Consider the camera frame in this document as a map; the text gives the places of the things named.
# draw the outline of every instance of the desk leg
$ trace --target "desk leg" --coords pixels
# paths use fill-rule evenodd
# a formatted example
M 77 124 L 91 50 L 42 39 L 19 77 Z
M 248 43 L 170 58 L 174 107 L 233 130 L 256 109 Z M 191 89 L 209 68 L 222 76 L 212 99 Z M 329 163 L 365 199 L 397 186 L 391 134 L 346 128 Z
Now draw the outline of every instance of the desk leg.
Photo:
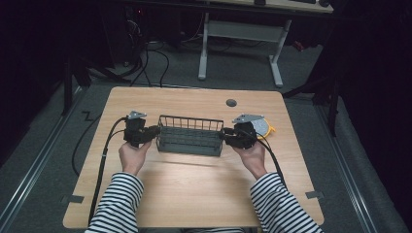
M 209 13 L 205 13 L 205 22 L 203 26 L 203 48 L 200 55 L 199 76 L 200 80 L 206 80 L 207 68 L 207 38 L 209 33 Z
M 280 40 L 278 42 L 278 48 L 276 49 L 276 52 L 274 55 L 269 56 L 269 61 L 270 61 L 270 67 L 272 68 L 272 74 L 273 74 L 273 79 L 275 80 L 275 84 L 278 87 L 283 86 L 282 82 L 282 77 L 279 72 L 279 66 L 278 66 L 278 59 L 282 51 L 282 47 L 285 43 L 286 37 L 288 36 L 289 28 L 291 27 L 292 21 L 289 19 L 286 21 L 285 26 L 282 30 L 282 34 L 280 37 Z

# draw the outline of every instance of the striped sleeve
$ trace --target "striped sleeve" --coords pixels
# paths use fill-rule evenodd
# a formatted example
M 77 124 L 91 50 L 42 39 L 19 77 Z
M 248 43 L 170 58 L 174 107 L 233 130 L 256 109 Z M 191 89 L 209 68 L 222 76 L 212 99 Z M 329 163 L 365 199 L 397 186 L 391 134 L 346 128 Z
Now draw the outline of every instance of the striped sleeve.
M 114 174 L 86 233 L 138 232 L 136 211 L 143 189 L 143 183 L 133 175 Z
M 264 232 L 323 232 L 286 190 L 277 173 L 257 180 L 251 196 Z

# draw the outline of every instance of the metal wire basket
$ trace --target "metal wire basket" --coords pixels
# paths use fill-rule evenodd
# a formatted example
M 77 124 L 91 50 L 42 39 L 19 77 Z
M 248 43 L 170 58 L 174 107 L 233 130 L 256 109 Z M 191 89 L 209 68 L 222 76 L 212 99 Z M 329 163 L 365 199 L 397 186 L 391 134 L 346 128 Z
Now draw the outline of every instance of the metal wire basket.
M 223 140 L 219 133 L 223 129 L 222 120 L 161 115 L 158 127 L 158 151 L 221 155 Z

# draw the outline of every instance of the wooden table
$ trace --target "wooden table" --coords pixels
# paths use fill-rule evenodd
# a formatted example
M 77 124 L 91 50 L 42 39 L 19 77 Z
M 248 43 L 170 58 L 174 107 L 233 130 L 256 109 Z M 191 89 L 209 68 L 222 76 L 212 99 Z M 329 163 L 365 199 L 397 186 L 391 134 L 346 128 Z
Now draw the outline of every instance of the wooden table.
M 228 107 L 227 99 L 236 100 L 237 106 Z M 81 204 L 69 204 L 63 220 L 65 227 L 87 227 L 107 135 L 115 121 L 131 110 L 148 115 L 146 126 L 157 125 L 160 115 L 221 119 L 224 127 L 233 127 L 232 121 L 243 113 L 264 115 L 276 128 L 267 140 L 279 160 L 289 191 L 318 224 L 324 222 L 318 200 L 305 195 L 314 187 L 279 92 L 115 87 L 73 193 L 85 199 Z M 124 129 L 124 124 L 120 123 L 117 129 Z M 118 149 L 122 143 L 121 133 L 110 142 L 100 197 L 112 175 L 121 171 Z M 275 171 L 269 153 L 265 164 L 268 171 Z M 249 193 L 255 179 L 239 155 L 224 143 L 221 156 L 215 157 L 158 152 L 154 140 L 138 177 L 145 184 L 137 212 L 140 227 L 259 226 Z

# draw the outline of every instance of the gray carpet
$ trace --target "gray carpet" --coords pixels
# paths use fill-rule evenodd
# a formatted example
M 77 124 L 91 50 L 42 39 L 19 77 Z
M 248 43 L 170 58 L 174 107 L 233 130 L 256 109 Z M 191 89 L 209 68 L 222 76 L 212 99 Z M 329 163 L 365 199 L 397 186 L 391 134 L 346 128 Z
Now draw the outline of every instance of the gray carpet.
M 255 50 L 267 51 L 270 44 Z M 219 45 L 213 50 L 223 50 Z M 181 47 L 178 50 L 164 46 L 170 66 L 163 84 L 184 85 L 203 88 L 259 89 L 281 92 L 303 84 L 322 48 L 298 52 L 285 47 L 279 60 L 285 86 L 277 88 L 271 77 L 270 67 L 265 56 L 245 52 L 250 48 L 232 46 L 226 51 L 211 51 L 208 63 L 208 78 L 197 80 L 199 48 Z M 147 75 L 152 83 L 159 83 L 166 67 L 165 58 L 156 52 L 149 53 Z M 146 78 L 140 77 L 138 84 L 146 85 Z M 90 125 L 86 120 L 101 114 L 109 91 L 120 85 L 106 79 L 95 79 L 69 118 L 61 136 L 57 139 L 51 157 L 41 176 L 33 186 L 27 199 L 18 212 L 10 232 L 83 232 L 84 230 L 65 229 L 62 225 L 66 203 L 61 203 L 64 195 L 71 194 L 77 177 L 71 167 L 73 149 L 85 129 Z M 325 197 L 320 204 L 325 216 L 322 228 L 325 232 L 363 232 L 357 213 L 352 205 L 345 184 L 338 171 L 333 148 L 329 142 L 323 122 L 319 119 L 307 95 L 287 99 L 296 137 L 302 149 L 314 187 Z M 23 179 L 31 163 L 46 141 L 62 111 L 63 92 L 60 88 L 48 106 L 33 120 L 30 130 L 9 161 L 0 170 L 0 210 L 4 210 L 12 198 L 19 182 Z M 76 153 L 76 166 L 80 170 L 91 143 L 97 124 L 86 133 Z M 342 101 L 339 102 L 337 118 L 337 139 L 351 171 L 370 208 L 371 215 L 379 232 L 408 232 L 392 206 L 392 202 L 371 167 L 359 139 L 348 118 Z M 174 232 L 173 229 L 153 229 L 151 232 Z

